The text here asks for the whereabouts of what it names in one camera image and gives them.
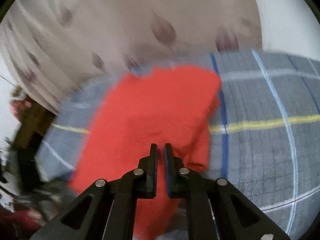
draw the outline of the triangular cutout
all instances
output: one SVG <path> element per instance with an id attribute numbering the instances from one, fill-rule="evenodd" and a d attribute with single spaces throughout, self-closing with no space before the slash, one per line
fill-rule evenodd
<path id="1" fill-rule="evenodd" d="M 230 195 L 231 202 L 236 210 L 238 219 L 242 227 L 247 228 L 260 221 L 258 215 L 256 215 L 250 208 L 245 206 L 236 195 Z"/>
<path id="2" fill-rule="evenodd" d="M 86 213 L 90 207 L 92 196 L 85 197 L 79 205 L 61 219 L 61 223 L 73 229 L 79 230 Z"/>

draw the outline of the cloth fold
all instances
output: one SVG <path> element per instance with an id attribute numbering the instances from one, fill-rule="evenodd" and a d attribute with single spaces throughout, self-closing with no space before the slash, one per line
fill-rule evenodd
<path id="1" fill-rule="evenodd" d="M 150 144 L 174 155 L 195 171 L 208 168 L 208 119 L 219 105 L 220 78 L 199 67 L 154 68 L 150 75 L 126 75 L 103 100 L 70 186 L 84 191 L 95 180 L 119 179 L 148 156 Z M 134 236 L 154 239 L 164 233 L 178 200 L 167 197 L 162 152 L 158 160 L 157 196 L 138 200 Z"/>

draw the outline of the blue stripe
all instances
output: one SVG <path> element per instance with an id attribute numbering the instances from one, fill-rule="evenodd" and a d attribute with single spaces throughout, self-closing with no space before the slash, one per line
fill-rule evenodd
<path id="1" fill-rule="evenodd" d="M 219 75 L 217 62 L 213 54 L 210 54 L 211 62 L 214 71 Z M 219 91 L 220 110 L 221 110 L 221 123 L 226 128 L 228 124 L 227 118 L 227 105 L 222 89 Z M 222 134 L 222 164 L 221 164 L 221 177 L 228 178 L 228 166 L 229 166 L 229 135 L 227 129 L 226 133 Z"/>
<path id="2" fill-rule="evenodd" d="M 299 70 L 298 70 L 298 68 L 296 67 L 296 65 L 293 63 L 293 61 L 292 61 L 292 59 L 291 59 L 291 57 L 290 57 L 290 56 L 288 56 L 288 59 L 289 59 L 290 63 L 292 64 L 292 66 L 296 69 L 296 71 L 299 71 Z M 318 104 L 317 104 L 317 101 L 316 101 L 316 99 L 315 99 L 315 97 L 314 97 L 313 93 L 312 93 L 312 92 L 311 92 L 311 90 L 310 90 L 310 87 L 308 86 L 308 84 L 307 84 L 306 80 L 305 80 L 303 77 L 301 77 L 301 79 L 302 79 L 302 81 L 303 81 L 304 85 L 306 86 L 306 88 L 308 89 L 309 94 L 310 94 L 310 96 L 311 96 L 311 98 L 312 98 L 313 102 L 314 102 L 314 103 L 315 103 L 315 105 L 316 105 L 316 109 L 317 109 L 317 111 L 318 111 L 318 114 L 320 114 L 319 106 L 318 106 Z"/>

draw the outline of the yellow stripe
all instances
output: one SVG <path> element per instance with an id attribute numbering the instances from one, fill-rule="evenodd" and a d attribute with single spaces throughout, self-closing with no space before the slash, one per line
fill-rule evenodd
<path id="1" fill-rule="evenodd" d="M 290 124 L 312 123 L 320 121 L 320 115 L 292 116 L 289 117 Z M 284 127 L 283 119 L 274 119 L 267 121 L 243 121 L 239 123 L 231 123 L 227 125 L 227 133 L 240 132 L 245 130 L 266 130 L 277 127 Z M 210 133 L 223 133 L 224 129 L 221 125 L 209 126 Z"/>

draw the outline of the metal pin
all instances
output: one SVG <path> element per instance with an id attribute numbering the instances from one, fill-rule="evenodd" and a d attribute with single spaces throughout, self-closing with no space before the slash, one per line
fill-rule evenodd
<path id="1" fill-rule="evenodd" d="M 227 185 L 227 180 L 226 179 L 218 179 L 217 180 L 217 183 L 220 185 L 220 186 L 225 186 Z"/>
<path id="2" fill-rule="evenodd" d="M 133 171 L 133 173 L 135 174 L 135 175 L 142 175 L 143 174 L 143 169 L 135 169 L 134 171 Z"/>
<path id="3" fill-rule="evenodd" d="M 106 184 L 106 181 L 104 179 L 98 179 L 96 181 L 96 186 L 97 187 L 103 187 Z"/>
<path id="4" fill-rule="evenodd" d="M 180 172 L 180 174 L 186 175 L 186 174 L 188 174 L 190 171 L 189 171 L 188 168 L 181 168 L 181 169 L 179 170 L 179 172 Z"/>

